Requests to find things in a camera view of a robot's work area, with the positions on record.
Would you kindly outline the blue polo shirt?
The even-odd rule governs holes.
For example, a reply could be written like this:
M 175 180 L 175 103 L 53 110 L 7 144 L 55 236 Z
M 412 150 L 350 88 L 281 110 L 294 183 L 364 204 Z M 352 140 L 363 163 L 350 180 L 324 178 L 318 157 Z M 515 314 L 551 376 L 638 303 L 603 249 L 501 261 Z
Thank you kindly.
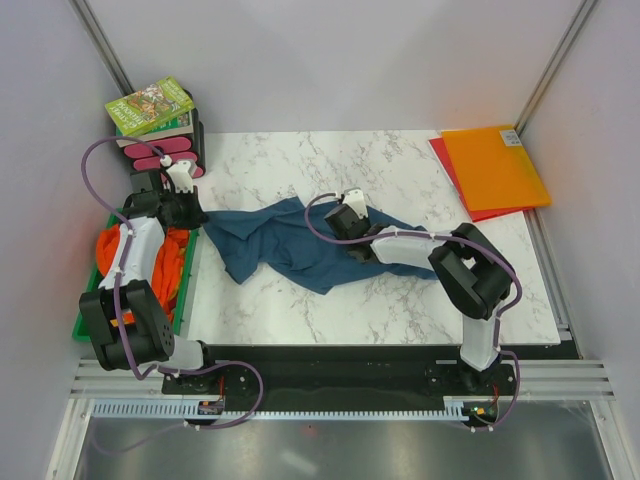
M 262 263 L 314 293 L 367 280 L 384 273 L 434 280 L 430 269 L 402 264 L 360 263 L 344 246 L 317 238 L 304 220 L 305 206 L 290 197 L 257 211 L 207 213 L 203 228 L 218 250 L 229 276 L 244 283 Z

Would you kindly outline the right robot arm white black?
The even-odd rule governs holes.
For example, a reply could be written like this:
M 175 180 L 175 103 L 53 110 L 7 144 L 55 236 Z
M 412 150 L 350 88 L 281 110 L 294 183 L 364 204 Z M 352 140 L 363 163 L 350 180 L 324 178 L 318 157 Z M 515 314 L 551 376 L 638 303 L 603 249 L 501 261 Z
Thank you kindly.
M 462 223 L 445 234 L 405 230 L 373 224 L 366 213 L 346 204 L 334 207 L 324 220 L 335 242 L 361 262 L 434 272 L 462 314 L 460 386 L 477 394 L 493 383 L 501 317 L 521 299 L 522 286 L 514 268 L 477 227 Z

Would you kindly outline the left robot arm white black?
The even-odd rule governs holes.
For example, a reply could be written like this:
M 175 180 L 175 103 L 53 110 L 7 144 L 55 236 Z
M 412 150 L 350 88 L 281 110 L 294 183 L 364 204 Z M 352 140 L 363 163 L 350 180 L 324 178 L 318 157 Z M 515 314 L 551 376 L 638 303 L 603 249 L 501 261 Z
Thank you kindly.
M 201 342 L 174 334 L 151 286 L 168 230 L 197 230 L 206 219 L 190 169 L 180 161 L 131 175 L 133 193 L 116 212 L 115 256 L 98 288 L 81 295 L 79 308 L 103 369 L 185 371 L 190 387 L 208 393 L 218 385 L 218 367 L 203 359 Z

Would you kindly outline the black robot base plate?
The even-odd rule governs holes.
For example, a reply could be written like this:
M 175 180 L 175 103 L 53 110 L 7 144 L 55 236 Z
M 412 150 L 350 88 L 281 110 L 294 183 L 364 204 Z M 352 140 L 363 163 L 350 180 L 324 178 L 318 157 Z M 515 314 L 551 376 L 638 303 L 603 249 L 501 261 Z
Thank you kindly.
M 168 393 L 223 395 L 233 407 L 321 410 L 418 407 L 435 409 L 450 397 L 506 399 L 516 388 L 512 365 L 485 373 L 462 362 L 454 346 L 222 346 L 204 349 L 199 376 L 166 377 Z

